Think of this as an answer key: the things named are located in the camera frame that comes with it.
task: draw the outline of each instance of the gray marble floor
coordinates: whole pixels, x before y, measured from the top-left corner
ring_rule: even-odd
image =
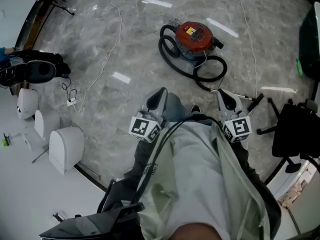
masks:
[[[82,111],[76,112],[72,106],[65,105],[67,96],[61,83],[66,80],[55,78],[33,86],[41,93],[40,109],[56,109],[63,126],[73,125],[83,130],[82,163],[100,174],[105,186],[111,177],[121,177],[133,165],[137,141],[127,132],[131,117],[148,92],[166,87],[184,105],[197,104],[207,115],[219,117],[216,96],[174,72],[161,57],[159,31],[168,19],[204,23],[224,43],[223,49],[214,51],[228,65],[221,88],[255,96],[256,83],[251,42],[239,0],[158,0],[172,4],[171,8],[142,0],[112,1],[120,8],[123,18],[121,37],[103,74],[87,92]],[[256,57],[258,94],[272,97],[279,109],[289,98],[303,101],[310,95],[312,82],[298,77],[296,58],[299,27],[311,6],[306,0],[242,0],[242,3]],[[121,19],[110,0],[67,0],[66,5],[75,16],[54,9],[35,48],[63,55],[72,70],[71,87],[77,89],[76,107],[80,109],[85,90],[100,74],[115,44]],[[238,33],[238,38],[208,23],[207,18]],[[188,66],[183,61],[177,63]],[[208,62],[201,74],[214,76],[220,70],[214,62]],[[112,77],[114,72],[129,77],[130,83]],[[208,86],[217,88],[219,83]],[[269,90],[270,87],[287,91]],[[267,99],[250,116],[254,131],[277,121]],[[243,143],[249,149],[249,163],[262,179],[279,162],[271,155],[272,141],[273,133],[251,134]]]

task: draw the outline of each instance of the office chair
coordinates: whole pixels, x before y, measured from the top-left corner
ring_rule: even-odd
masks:
[[[256,133],[263,135],[275,132],[272,155],[283,158],[282,164],[285,161],[289,163],[285,169],[288,174],[301,168],[301,163],[294,163],[290,159],[299,155],[301,159],[310,161],[319,171],[320,166],[312,159],[319,157],[320,118],[316,115],[318,105],[310,99],[294,105],[293,100],[289,99],[279,113],[272,98],[268,98],[267,101],[278,119],[277,125],[266,130],[257,129]]]

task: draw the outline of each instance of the person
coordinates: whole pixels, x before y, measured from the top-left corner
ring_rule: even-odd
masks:
[[[42,52],[38,50],[17,50],[14,48],[0,48],[0,69],[6,69],[11,66],[9,63],[13,58],[21,58],[25,63],[29,61],[46,61],[54,64],[56,68],[55,77],[62,77],[71,73],[70,68],[62,56],[58,53]]]
[[[201,109],[194,105],[190,115],[197,114]],[[163,113],[166,127],[152,143],[138,143],[133,168],[119,186],[112,186],[104,211],[137,196],[159,142],[185,117],[180,99],[169,93]],[[281,209],[249,166],[248,155],[240,142],[229,143],[212,120],[184,122],[163,145],[139,199],[144,205],[139,212],[143,239],[273,239]]]

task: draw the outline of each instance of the white cable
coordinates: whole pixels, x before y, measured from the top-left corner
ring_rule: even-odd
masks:
[[[112,0],[110,0],[110,3],[111,3],[111,5],[113,5],[115,8],[117,8],[118,11],[119,11],[119,16],[120,16],[120,18],[121,18],[120,33],[119,33],[118,37],[117,37],[116,40],[115,40],[115,44],[114,44],[113,48],[111,49],[111,51],[110,51],[110,53],[109,53],[108,59],[106,60],[106,62],[104,63],[104,65],[103,65],[103,67],[102,67],[101,73],[100,73],[100,74],[98,75],[98,77],[93,81],[93,83],[90,85],[90,87],[85,90],[85,92],[84,92],[84,97],[83,97],[83,100],[82,100],[82,104],[81,104],[80,110],[77,110],[76,107],[75,107],[75,105],[73,104],[73,107],[74,107],[74,109],[75,109],[77,112],[80,112],[80,111],[82,110],[83,106],[84,106],[84,102],[85,102],[85,99],[86,99],[87,91],[90,90],[90,88],[96,83],[96,81],[99,79],[99,77],[101,77],[101,75],[104,73],[105,66],[106,66],[107,63],[108,63],[112,52],[113,52],[114,49],[116,48],[117,43],[118,43],[118,40],[119,40],[119,38],[120,38],[120,36],[121,36],[121,33],[122,33],[122,22],[123,22],[123,19],[122,19],[122,17],[121,17],[120,9],[119,9],[118,6],[116,6],[115,4],[112,3]]]
[[[244,20],[245,20],[245,23],[247,25],[247,29],[246,31],[248,32],[248,36],[249,36],[249,39],[251,41],[251,51],[252,51],[252,55],[253,55],[253,58],[254,58],[254,72],[255,72],[255,97],[257,98],[258,97],[258,91],[257,91],[257,85],[258,85],[258,74],[257,74],[257,68],[256,68],[256,62],[257,62],[257,59],[256,59],[256,56],[255,56],[255,53],[254,53],[254,45],[253,45],[253,41],[251,39],[251,36],[250,36],[250,32],[249,32],[249,24],[247,22],[247,17],[246,17],[246,11],[245,11],[245,8],[244,8],[244,5],[242,4],[242,1],[240,1],[240,4],[241,4],[241,7],[242,7],[242,10],[243,10],[243,15],[244,15]]]
[[[199,66],[195,66],[195,67],[193,67],[193,69],[195,69],[195,68],[197,68],[197,67],[200,67],[201,65],[205,64],[205,62],[207,61],[207,55],[206,55],[206,52],[205,52],[205,51],[203,51],[203,53],[204,53],[204,57],[205,57],[204,62],[202,62]]]

